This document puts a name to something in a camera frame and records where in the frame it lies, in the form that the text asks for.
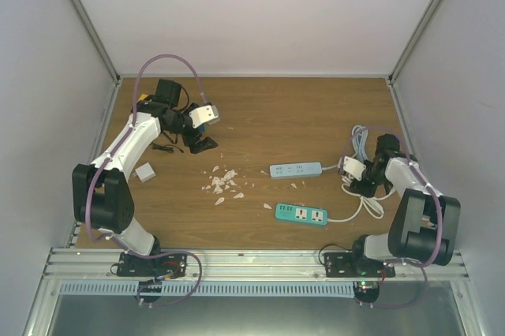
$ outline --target power strip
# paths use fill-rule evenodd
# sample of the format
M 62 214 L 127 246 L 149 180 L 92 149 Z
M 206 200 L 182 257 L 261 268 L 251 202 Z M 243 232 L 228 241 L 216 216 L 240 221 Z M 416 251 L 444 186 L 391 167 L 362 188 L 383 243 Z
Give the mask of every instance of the power strip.
M 287 203 L 277 203 L 275 217 L 286 222 L 311 224 L 313 226 L 326 226 L 328 213 L 326 210 L 314 207 L 295 206 Z
M 322 173 L 323 167 L 320 162 L 300 162 L 298 164 L 270 166 L 270 177 L 274 179 L 318 177 Z

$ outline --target small white box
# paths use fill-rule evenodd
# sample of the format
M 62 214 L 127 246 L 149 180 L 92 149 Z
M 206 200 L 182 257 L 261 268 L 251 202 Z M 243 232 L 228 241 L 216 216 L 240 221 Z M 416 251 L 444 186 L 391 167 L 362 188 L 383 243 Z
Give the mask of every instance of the small white box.
M 149 162 L 146 162 L 143 166 L 136 168 L 135 173 L 137 173 L 137 176 L 142 182 L 146 182 L 156 175 Z

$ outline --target black cable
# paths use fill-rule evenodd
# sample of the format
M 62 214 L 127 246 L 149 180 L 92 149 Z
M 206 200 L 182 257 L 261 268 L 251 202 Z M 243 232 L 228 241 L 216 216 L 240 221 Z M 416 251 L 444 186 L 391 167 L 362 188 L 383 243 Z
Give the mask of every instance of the black cable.
M 154 149 L 155 151 L 163 151 L 167 153 L 174 153 L 174 148 L 177 148 L 181 153 L 184 153 L 184 151 L 177 147 L 176 145 L 160 145 L 156 143 L 151 143 L 151 148 Z
M 172 140 L 170 135 L 165 131 L 162 131 L 161 134 L 165 136 L 172 144 L 177 144 L 179 142 L 179 135 L 177 133 L 175 134 L 175 140 Z
M 112 265 L 110 265 L 110 268 L 109 268 L 110 273 L 117 276 L 118 275 L 118 269 L 117 269 L 118 267 L 119 267 L 119 263 L 113 263 Z
M 189 94 L 188 94 L 188 91 L 182 85 L 181 85 L 181 89 L 184 90 L 184 93 L 186 93 L 186 104 L 181 109 L 174 109 L 174 111 L 180 111 L 180 112 L 182 112 L 182 111 L 186 110 L 189 107 Z
M 322 252 L 324 249 L 328 248 L 328 247 L 339 247 L 339 248 L 343 249 L 344 251 L 351 252 L 351 250 L 350 250 L 350 249 L 344 248 L 344 247 L 342 247 L 341 245 L 338 245 L 338 244 L 333 244 L 333 243 L 331 243 L 331 244 L 326 244 L 325 246 L 323 246 L 323 247 L 319 250 L 319 253 L 317 254 L 317 259 L 319 260 L 319 263 L 320 263 L 321 265 L 323 265 L 323 266 L 324 266 L 324 263 L 323 263 L 323 261 L 321 261 L 321 252 Z

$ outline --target blue cable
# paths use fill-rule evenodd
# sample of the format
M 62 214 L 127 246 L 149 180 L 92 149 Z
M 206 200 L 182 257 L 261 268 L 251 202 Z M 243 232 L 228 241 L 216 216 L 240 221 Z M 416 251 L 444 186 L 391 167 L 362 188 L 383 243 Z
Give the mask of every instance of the blue cable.
M 354 135 L 354 133 L 364 128 L 365 127 L 363 127 L 362 125 L 355 125 L 351 133 Z M 368 137 L 368 130 L 365 130 L 353 138 L 354 155 L 352 155 L 351 157 L 356 157 L 356 159 L 360 160 L 361 162 L 368 160 L 368 156 L 366 155 L 365 151 L 367 137 Z

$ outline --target white cable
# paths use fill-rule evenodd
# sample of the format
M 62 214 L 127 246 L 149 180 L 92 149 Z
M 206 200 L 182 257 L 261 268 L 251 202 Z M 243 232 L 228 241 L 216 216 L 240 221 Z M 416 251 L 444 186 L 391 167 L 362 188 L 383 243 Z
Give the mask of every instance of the white cable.
M 350 183 L 352 182 L 352 179 L 347 177 L 347 176 L 342 176 L 342 181 L 343 183 L 340 185 L 340 188 L 342 189 L 343 192 L 349 194 L 350 196 L 356 196 L 360 199 L 360 205 L 357 207 L 357 210 L 352 214 L 349 218 L 345 219 L 328 219 L 329 222 L 333 223 L 344 223 L 348 222 L 349 220 L 353 220 L 354 218 L 357 217 L 357 215 L 360 213 L 361 209 L 364 207 L 365 210 L 372 216 L 372 218 L 380 220 L 384 217 L 384 209 L 382 205 L 379 203 L 381 200 L 385 200 L 386 198 L 389 198 L 394 192 L 396 192 L 395 189 L 392 189 L 389 194 L 386 196 L 381 196 L 380 198 L 377 197 L 372 197 L 372 198 L 367 198 L 366 196 L 361 196 L 359 194 L 356 194 L 355 192 L 351 192 L 348 190 L 350 187 Z
M 360 129 L 363 129 L 364 127 L 362 125 L 355 125 L 351 131 L 351 136 L 354 135 L 357 131 Z M 368 160 L 368 156 L 366 155 L 365 151 L 365 145 L 366 145 L 366 138 L 368 137 L 368 130 L 363 131 L 359 135 L 356 135 L 356 137 L 353 138 L 353 148 L 354 148 L 354 155 L 350 157 L 356 157 L 358 160 L 361 162 L 364 162 L 365 160 Z M 332 166 L 325 166 L 322 168 L 322 171 L 329 170 L 329 169 L 334 169 L 334 168 L 339 168 L 340 163 L 342 161 L 339 161 L 338 164 L 332 165 Z
M 361 128 L 362 128 L 361 125 L 355 125 L 351 133 L 354 135 L 354 133 L 359 131 Z M 368 159 L 365 151 L 367 136 L 368 131 L 365 130 L 360 135 L 356 135 L 356 137 L 353 138 L 354 155 L 352 155 L 351 157 L 356 157 L 361 162 L 364 162 L 365 160 Z M 339 165 L 329 166 L 328 168 L 323 168 L 323 170 L 332 169 L 337 166 Z M 349 218 L 328 219 L 328 221 L 333 223 L 348 222 L 349 220 L 353 220 L 354 218 L 356 218 L 363 207 L 374 219 L 377 220 L 382 219 L 384 217 L 384 209 L 382 205 L 379 203 L 379 201 L 389 198 L 396 190 L 392 189 L 386 196 L 382 196 L 380 198 L 377 197 L 367 198 L 366 196 L 361 196 L 360 194 L 356 194 L 355 192 L 351 192 L 349 190 L 352 181 L 353 179 L 351 177 L 342 176 L 342 184 L 340 185 L 340 188 L 342 189 L 343 192 L 349 194 L 350 196 L 356 196 L 360 199 L 360 204 L 357 207 L 357 210 Z
M 329 169 L 338 168 L 338 167 L 339 167 L 339 165 L 337 164 L 337 165 L 332 165 L 332 166 L 326 166 L 324 168 L 321 168 L 321 170 L 329 170 Z

